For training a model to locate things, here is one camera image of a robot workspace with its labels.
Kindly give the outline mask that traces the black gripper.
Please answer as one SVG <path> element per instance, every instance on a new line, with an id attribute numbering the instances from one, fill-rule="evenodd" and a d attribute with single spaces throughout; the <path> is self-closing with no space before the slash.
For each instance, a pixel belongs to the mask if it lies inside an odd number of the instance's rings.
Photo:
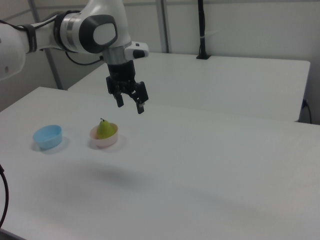
<path id="1" fill-rule="evenodd" d="M 122 93 L 129 95 L 135 102 L 137 113 L 144 112 L 145 102 L 149 99 L 145 83 L 135 81 L 135 66 L 133 61 L 122 64 L 107 64 L 109 76 L 106 78 L 107 90 L 113 95 L 117 106 L 124 105 Z"/>

